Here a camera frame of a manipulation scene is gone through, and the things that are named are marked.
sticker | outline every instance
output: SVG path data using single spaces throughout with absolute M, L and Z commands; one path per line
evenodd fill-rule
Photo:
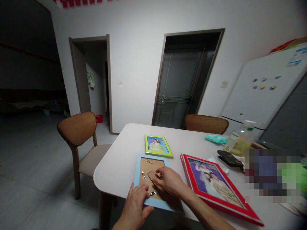
M 290 59 L 286 67 L 299 65 L 300 62 L 303 60 L 304 56 L 306 56 L 306 54 L 307 54 L 307 47 L 297 50 L 294 53 L 293 57 Z

photo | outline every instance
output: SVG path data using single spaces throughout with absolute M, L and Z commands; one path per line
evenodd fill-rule
M 200 191 L 243 207 L 214 165 L 190 158 L 188 160 Z
M 163 138 L 147 136 L 147 140 L 149 151 L 168 153 Z

metal clip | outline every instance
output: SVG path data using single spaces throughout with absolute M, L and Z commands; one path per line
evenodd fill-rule
M 142 175 L 143 175 L 144 179 L 146 179 L 146 176 L 145 176 L 145 173 L 144 173 L 144 171 L 142 171 Z
M 155 194 L 158 194 L 158 191 L 157 190 L 154 190 L 150 193 L 151 196 L 155 195 Z

floor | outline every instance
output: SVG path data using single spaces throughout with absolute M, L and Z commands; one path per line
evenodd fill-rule
M 41 112 L 0 118 L 1 229 L 84 229 L 98 227 L 98 190 L 81 175 L 81 199 L 75 200 L 72 154 L 56 126 L 65 117 Z M 98 144 L 112 144 L 104 118 L 96 129 Z M 92 138 L 78 148 L 82 159 Z M 110 227 L 120 217 L 124 199 L 112 208 Z M 143 229 L 171 229 L 176 217 L 155 210 Z M 190 222 L 198 229 L 199 223 Z

white table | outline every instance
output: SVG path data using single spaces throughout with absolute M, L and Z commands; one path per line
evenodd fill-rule
M 137 154 L 145 153 L 145 134 L 164 136 L 166 138 L 174 155 L 174 159 L 168 159 L 169 165 L 179 173 L 186 184 L 186 176 L 179 158 L 182 153 L 204 160 L 213 156 L 219 165 L 225 165 L 217 157 L 217 150 L 221 150 L 222 147 L 205 140 L 205 136 L 210 135 L 208 133 L 127 124 L 94 172 L 94 183 L 101 191 L 99 211 L 100 218 L 104 220 L 100 220 L 100 228 L 102 225 L 108 227 L 112 196 L 127 198 L 131 183 L 134 181 Z M 228 177 L 244 196 L 246 188 L 244 175 L 239 171 L 230 170 Z M 300 220 L 299 217 L 285 210 L 277 203 L 255 202 L 250 203 L 250 206 L 265 224 L 264 229 L 291 229 L 289 227 Z M 195 215 L 184 203 L 183 208 L 187 218 L 197 221 Z M 258 228 L 256 225 L 224 212 L 217 212 L 236 229 Z

